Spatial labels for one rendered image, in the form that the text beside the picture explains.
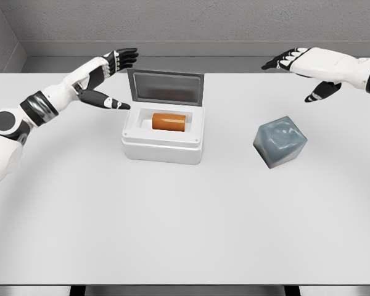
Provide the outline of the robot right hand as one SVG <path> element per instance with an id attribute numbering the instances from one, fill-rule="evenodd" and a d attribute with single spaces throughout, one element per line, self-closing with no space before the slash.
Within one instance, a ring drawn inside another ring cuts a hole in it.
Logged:
<path id="1" fill-rule="evenodd" d="M 357 86 L 360 82 L 352 73 L 356 59 L 350 55 L 318 47 L 294 48 L 277 55 L 261 69 L 282 69 L 298 76 L 315 78 L 320 84 L 305 98 L 305 102 L 323 100 L 336 93 L 343 82 Z"/>

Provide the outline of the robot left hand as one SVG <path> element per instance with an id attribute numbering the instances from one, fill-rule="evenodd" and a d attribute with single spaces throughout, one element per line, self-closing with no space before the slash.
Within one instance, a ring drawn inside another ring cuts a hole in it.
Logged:
<path id="1" fill-rule="evenodd" d="M 102 109 L 129 110 L 128 104 L 118 102 L 116 99 L 96 91 L 96 88 L 114 74 L 133 67 L 138 55 L 136 48 L 117 49 L 96 57 L 76 69 L 70 82 L 79 100 Z"/>

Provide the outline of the grey box lid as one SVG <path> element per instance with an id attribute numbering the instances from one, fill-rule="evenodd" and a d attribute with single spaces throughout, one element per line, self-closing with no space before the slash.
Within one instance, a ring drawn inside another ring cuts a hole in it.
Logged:
<path id="1" fill-rule="evenodd" d="M 127 70 L 132 100 L 154 104 L 203 106 L 204 75 L 161 70 Z"/>

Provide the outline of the grey-blue cube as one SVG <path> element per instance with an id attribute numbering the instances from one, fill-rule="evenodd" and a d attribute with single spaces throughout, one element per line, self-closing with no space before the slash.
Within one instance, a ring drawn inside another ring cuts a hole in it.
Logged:
<path id="1" fill-rule="evenodd" d="M 272 169 L 297 158 L 307 141 L 297 125 L 284 116 L 261 125 L 253 146 L 267 167 Z"/>

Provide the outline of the orange cylinder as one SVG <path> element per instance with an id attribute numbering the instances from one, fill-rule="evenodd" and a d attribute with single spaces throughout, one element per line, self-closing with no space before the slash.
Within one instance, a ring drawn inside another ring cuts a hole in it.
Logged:
<path id="1" fill-rule="evenodd" d="M 186 116 L 172 113 L 154 113 L 152 128 L 154 130 L 185 132 Z"/>

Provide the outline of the white box base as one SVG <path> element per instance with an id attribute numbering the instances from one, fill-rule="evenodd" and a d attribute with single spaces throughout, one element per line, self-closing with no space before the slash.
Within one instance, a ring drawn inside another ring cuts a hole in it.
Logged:
<path id="1" fill-rule="evenodd" d="M 153 129 L 155 113 L 184 115 L 185 130 Z M 196 165 L 202 159 L 204 122 L 204 107 L 135 102 L 122 132 L 125 154 L 134 160 Z"/>

